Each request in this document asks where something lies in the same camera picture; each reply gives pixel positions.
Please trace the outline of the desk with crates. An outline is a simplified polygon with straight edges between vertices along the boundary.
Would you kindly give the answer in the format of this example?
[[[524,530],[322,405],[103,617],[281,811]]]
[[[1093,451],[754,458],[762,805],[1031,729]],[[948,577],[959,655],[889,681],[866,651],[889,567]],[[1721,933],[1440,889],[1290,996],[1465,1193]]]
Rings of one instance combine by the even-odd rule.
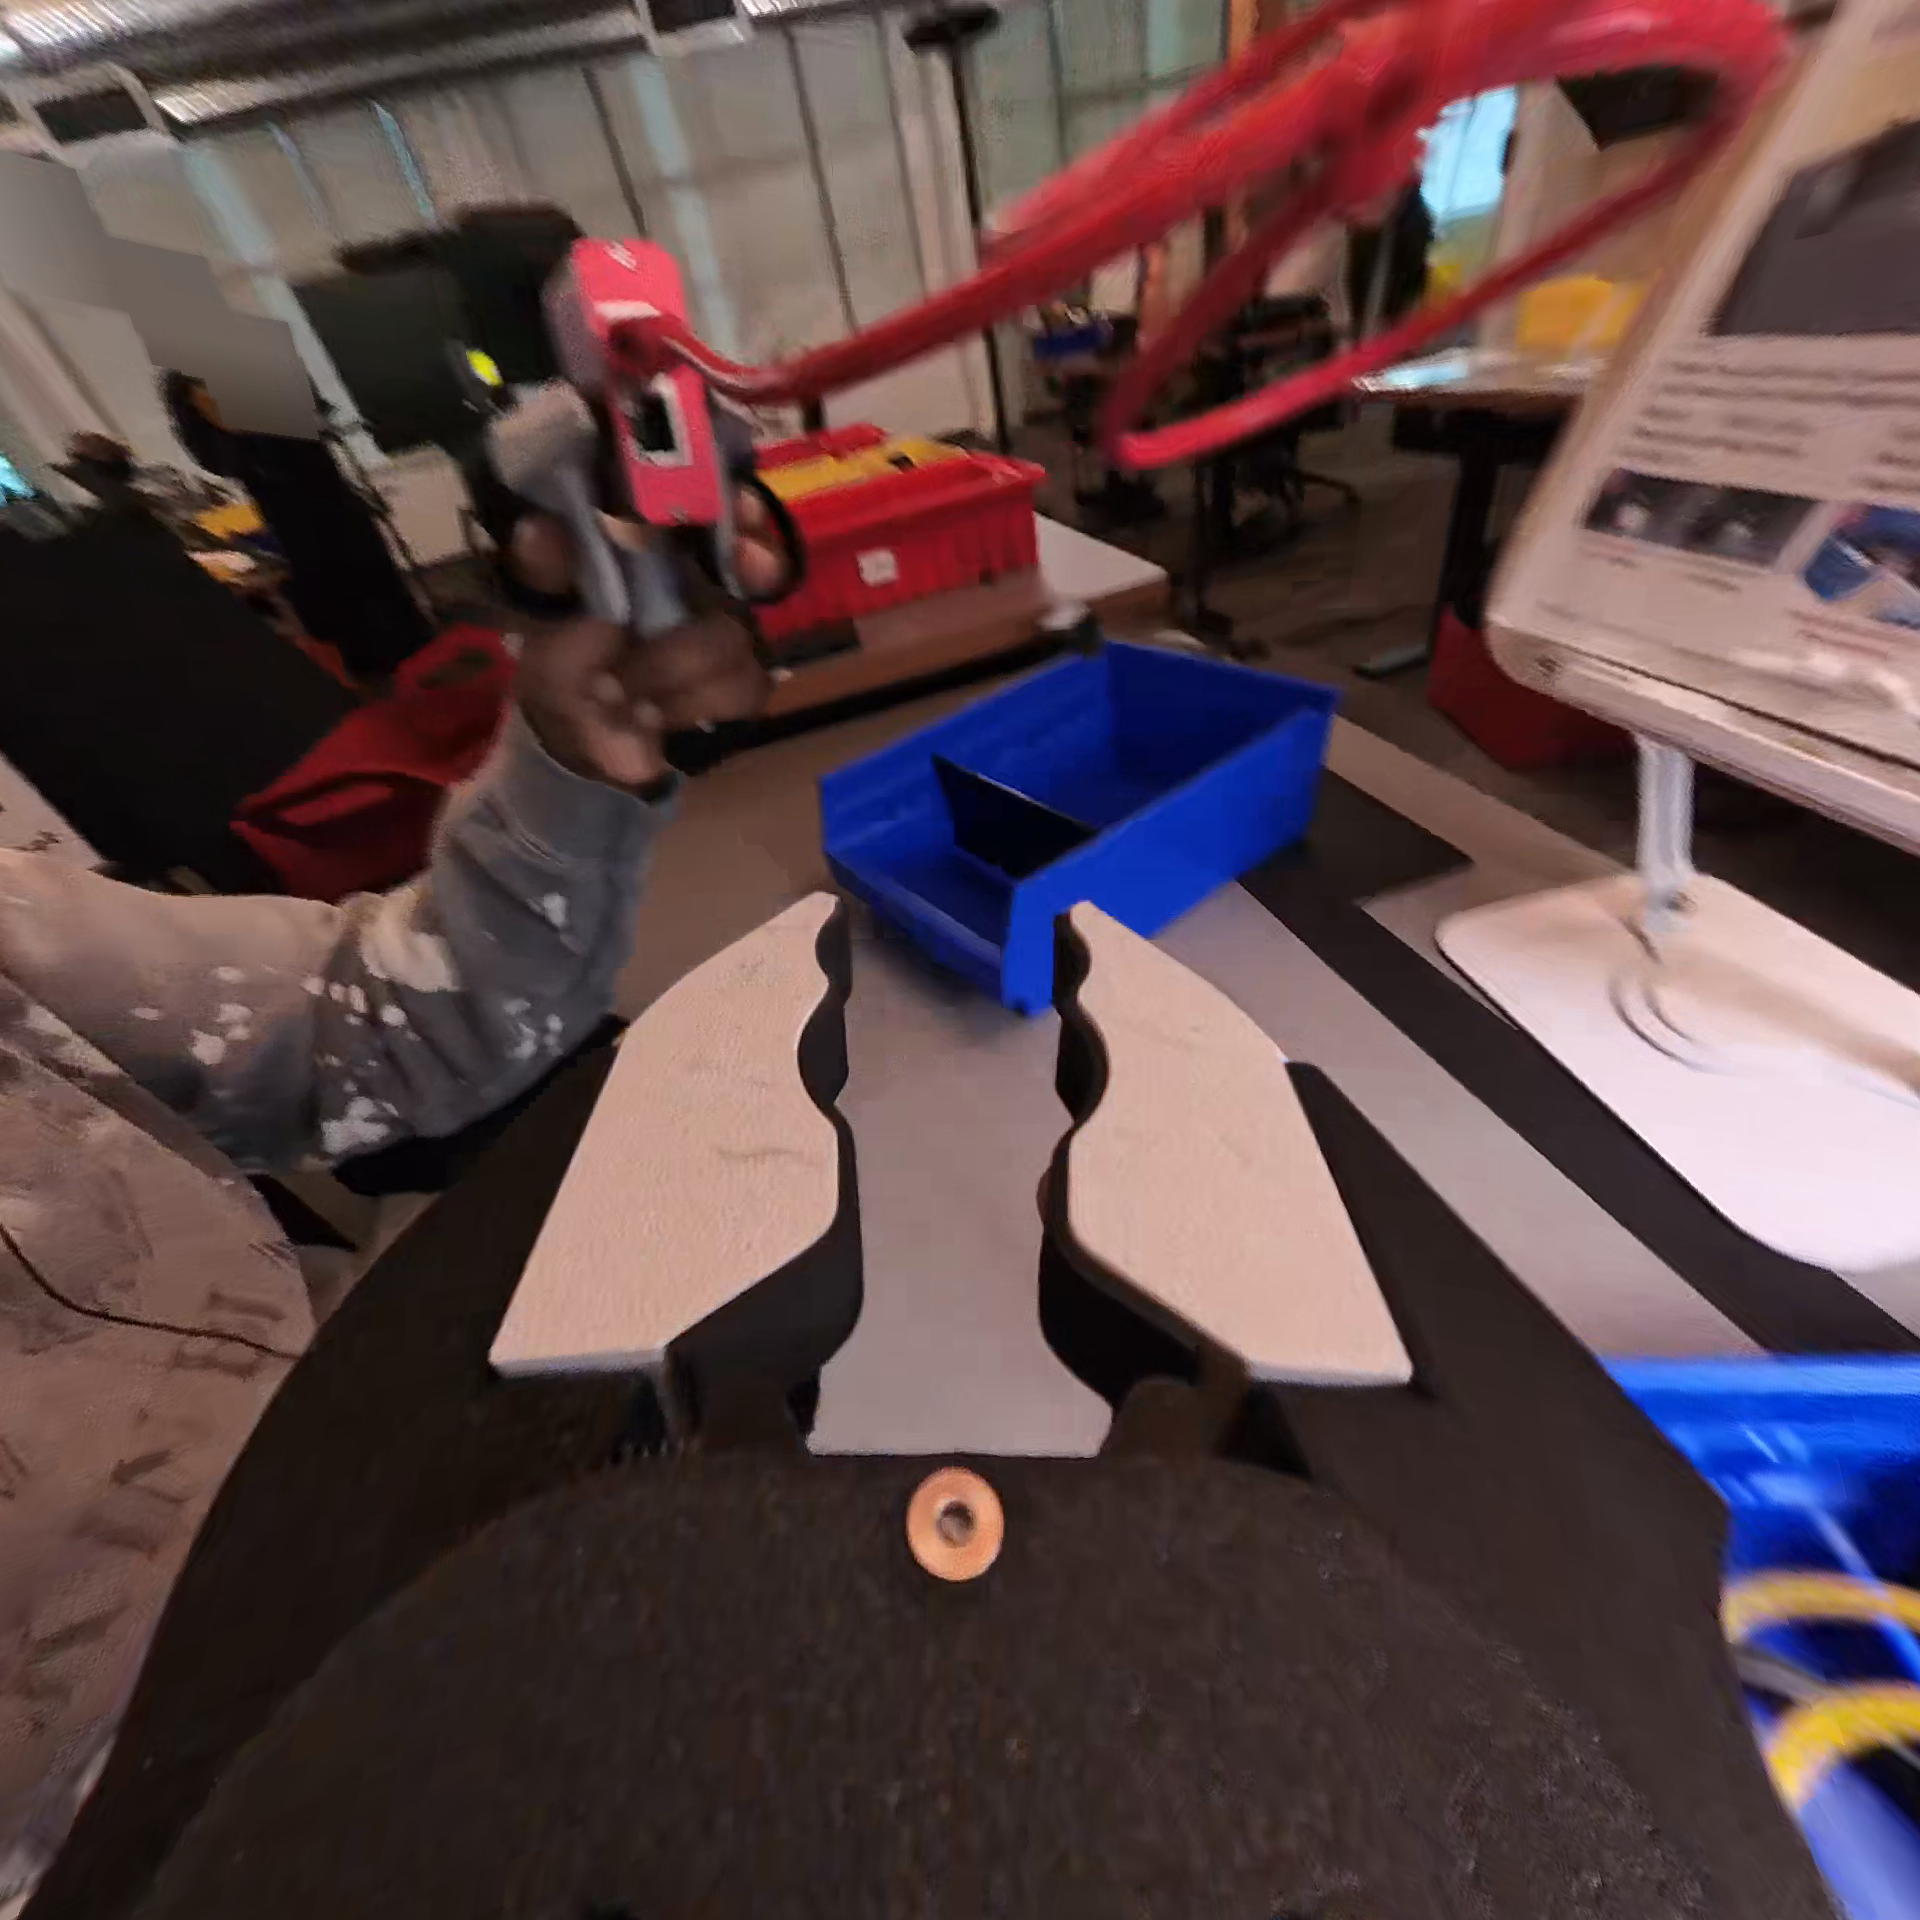
[[[1038,641],[1054,602],[1092,602],[1099,619],[1136,626],[1170,610],[1172,582],[1149,557],[1038,520],[1035,567],[853,619],[853,647],[786,665],[762,719],[771,731],[803,731],[1013,673],[1054,651]]]

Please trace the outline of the red storage tote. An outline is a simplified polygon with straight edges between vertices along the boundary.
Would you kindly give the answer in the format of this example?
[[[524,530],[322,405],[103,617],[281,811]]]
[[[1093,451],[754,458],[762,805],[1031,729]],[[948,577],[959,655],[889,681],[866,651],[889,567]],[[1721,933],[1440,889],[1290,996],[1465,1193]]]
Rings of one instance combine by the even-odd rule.
[[[1539,773],[1624,759],[1630,734],[1502,673],[1490,641],[1451,602],[1436,610],[1427,705],[1502,770]]]

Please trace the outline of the person's left hand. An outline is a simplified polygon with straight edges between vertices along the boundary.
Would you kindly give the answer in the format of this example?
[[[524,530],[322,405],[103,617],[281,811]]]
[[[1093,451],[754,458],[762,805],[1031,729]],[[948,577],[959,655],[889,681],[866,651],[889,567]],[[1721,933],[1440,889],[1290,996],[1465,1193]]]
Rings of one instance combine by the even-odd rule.
[[[636,641],[586,610],[536,619],[518,647],[512,705],[536,743],[586,779],[648,794],[668,777],[667,736],[754,721],[773,673],[746,624],[746,602],[667,542],[687,619]]]

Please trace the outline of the black office chair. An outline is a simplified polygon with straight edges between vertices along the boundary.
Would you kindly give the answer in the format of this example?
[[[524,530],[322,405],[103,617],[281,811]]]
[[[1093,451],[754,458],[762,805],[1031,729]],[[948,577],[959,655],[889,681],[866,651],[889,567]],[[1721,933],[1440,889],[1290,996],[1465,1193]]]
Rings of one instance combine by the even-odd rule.
[[[3,754],[111,869],[279,894],[233,817],[350,709],[170,530],[3,530]]]

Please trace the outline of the background wooden desk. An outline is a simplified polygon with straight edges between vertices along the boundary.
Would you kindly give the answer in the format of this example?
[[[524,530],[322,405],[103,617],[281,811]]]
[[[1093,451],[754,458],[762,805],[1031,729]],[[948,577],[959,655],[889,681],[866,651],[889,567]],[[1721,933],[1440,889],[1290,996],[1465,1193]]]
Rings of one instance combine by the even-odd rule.
[[[1583,349],[1440,349],[1355,380],[1355,402],[1393,410],[1393,451],[1456,466],[1427,637],[1361,659],[1359,678],[1391,681],[1423,669],[1443,614],[1476,624],[1499,561],[1502,479],[1548,463],[1565,421],[1602,370],[1607,354]]]

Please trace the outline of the red ethernet splitter box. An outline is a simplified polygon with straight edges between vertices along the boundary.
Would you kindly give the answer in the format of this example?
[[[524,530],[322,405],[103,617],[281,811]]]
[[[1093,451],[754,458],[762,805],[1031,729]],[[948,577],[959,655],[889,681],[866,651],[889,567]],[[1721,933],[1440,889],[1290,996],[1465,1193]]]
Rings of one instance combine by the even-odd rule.
[[[667,533],[719,533],[730,488],[707,387],[668,349],[687,330],[679,262],[648,238],[576,238],[542,307],[559,375],[593,427],[593,506]]]

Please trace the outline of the black floor lamp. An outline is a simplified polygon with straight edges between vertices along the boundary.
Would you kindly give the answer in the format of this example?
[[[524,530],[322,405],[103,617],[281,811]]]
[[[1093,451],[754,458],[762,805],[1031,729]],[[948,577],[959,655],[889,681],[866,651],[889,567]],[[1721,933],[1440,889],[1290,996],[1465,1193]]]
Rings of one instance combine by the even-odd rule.
[[[948,96],[952,109],[952,138],[957,138],[957,174],[962,178],[962,205],[965,205],[965,238],[973,247],[973,267],[987,257],[982,238],[982,178],[978,178],[978,154],[975,154],[975,117],[973,117],[973,82],[969,82],[969,50],[1000,27],[996,4],[925,4],[925,10],[909,22],[904,44],[920,57],[937,57],[948,78]],[[1001,363],[1001,339],[1000,323],[978,326],[978,346],[987,359],[990,377],[990,415],[993,415],[993,442],[1000,452],[1014,451],[1014,421],[1010,408],[1010,377]]]

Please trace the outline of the person's left forearm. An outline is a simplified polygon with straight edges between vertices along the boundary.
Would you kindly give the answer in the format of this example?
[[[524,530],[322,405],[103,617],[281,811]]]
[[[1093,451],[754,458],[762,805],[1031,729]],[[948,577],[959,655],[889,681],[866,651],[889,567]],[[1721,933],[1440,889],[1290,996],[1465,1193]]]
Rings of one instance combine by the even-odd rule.
[[[250,1172],[453,1137],[612,1020],[675,797],[571,773],[510,716],[391,892],[170,899],[3,852],[3,1041]]]

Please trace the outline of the black tape strip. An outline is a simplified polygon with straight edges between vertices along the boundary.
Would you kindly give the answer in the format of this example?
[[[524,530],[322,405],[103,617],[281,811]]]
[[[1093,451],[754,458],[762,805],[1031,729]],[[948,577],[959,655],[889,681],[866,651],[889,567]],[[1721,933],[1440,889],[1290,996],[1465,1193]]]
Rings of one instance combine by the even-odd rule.
[[[1762,1199],[1725,1079],[1809,1041],[1751,988],[1663,1018],[1639,875],[1337,721],[1315,821],[1251,869],[1303,953],[1287,1032],[1410,1170],[1602,1353],[1917,1353],[1917,1205],[1837,1163]]]

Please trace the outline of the yellow storage box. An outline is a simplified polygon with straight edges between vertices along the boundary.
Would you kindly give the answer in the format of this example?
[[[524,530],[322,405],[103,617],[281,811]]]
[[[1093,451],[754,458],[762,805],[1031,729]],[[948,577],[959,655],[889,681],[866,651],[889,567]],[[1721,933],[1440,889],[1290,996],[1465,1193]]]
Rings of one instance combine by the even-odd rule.
[[[1646,296],[1635,276],[1565,275],[1533,288],[1515,304],[1513,349],[1539,359],[1610,354]]]

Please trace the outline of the red storage crate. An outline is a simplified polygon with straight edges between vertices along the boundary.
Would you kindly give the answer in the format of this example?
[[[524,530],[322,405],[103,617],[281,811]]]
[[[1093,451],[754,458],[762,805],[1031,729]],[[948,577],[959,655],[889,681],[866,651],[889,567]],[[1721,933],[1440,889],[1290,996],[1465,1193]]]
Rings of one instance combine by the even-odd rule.
[[[771,644],[1038,567],[1045,466],[1014,452],[847,423],[759,442],[754,469],[803,552],[759,606]]]

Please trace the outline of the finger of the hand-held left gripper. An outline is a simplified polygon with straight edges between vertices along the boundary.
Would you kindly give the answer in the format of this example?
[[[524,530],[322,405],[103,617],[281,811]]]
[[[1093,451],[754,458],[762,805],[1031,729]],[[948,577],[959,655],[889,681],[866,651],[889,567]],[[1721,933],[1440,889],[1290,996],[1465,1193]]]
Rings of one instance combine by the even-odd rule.
[[[568,380],[518,387],[494,421],[494,474],[524,501],[564,523],[596,511],[600,429]]]
[[[754,479],[754,421],[730,397],[707,395],[715,435],[719,520],[715,520],[715,577],[730,598],[747,598],[746,570],[746,499]]]

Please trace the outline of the black bin divider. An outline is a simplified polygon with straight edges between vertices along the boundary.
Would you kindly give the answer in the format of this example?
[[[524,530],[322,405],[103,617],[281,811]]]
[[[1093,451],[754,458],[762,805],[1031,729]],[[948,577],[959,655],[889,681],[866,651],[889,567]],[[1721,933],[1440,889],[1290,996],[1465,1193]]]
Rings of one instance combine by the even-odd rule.
[[[1098,840],[1098,827],[1035,799],[1013,783],[975,773],[948,754],[931,754],[948,803],[952,848],[973,864],[1027,880]]]

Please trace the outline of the instruction sheet board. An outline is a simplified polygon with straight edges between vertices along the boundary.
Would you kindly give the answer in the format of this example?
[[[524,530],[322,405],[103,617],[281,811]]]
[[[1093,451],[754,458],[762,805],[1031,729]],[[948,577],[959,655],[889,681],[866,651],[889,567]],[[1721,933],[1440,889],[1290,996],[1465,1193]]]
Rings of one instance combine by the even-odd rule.
[[[1917,848],[1917,4],[1837,4],[1676,224],[1486,599],[1521,685],[1639,743],[1639,938],[1691,767]]]

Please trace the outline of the blue plastic bin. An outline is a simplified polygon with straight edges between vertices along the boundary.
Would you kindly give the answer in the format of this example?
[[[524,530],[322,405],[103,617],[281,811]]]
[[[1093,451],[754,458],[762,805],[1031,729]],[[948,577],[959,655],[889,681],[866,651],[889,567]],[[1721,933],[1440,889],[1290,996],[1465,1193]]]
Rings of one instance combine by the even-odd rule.
[[[1074,903],[1153,938],[1303,840],[1337,716],[1322,681],[1106,641],[827,773],[824,859],[925,959],[1038,1014]],[[931,754],[1099,831],[1007,880],[952,848]]]
[[[1917,1359],[1616,1359],[1721,1497],[1721,1636],[1841,1917],[1917,1917]]]

